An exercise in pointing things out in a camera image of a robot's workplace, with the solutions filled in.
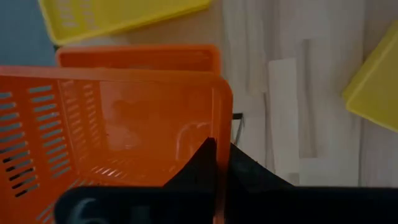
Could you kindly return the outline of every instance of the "yellow tray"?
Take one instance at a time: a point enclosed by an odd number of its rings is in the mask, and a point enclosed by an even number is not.
[[[40,0],[58,45],[120,32],[206,9],[211,0]]]
[[[398,21],[343,93],[347,110],[398,132]]]

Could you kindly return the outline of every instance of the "orange plastic basket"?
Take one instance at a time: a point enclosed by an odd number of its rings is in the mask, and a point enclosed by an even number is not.
[[[0,67],[0,109],[1,223],[50,223],[79,185],[162,186],[207,137],[228,165],[232,93],[213,72]]]

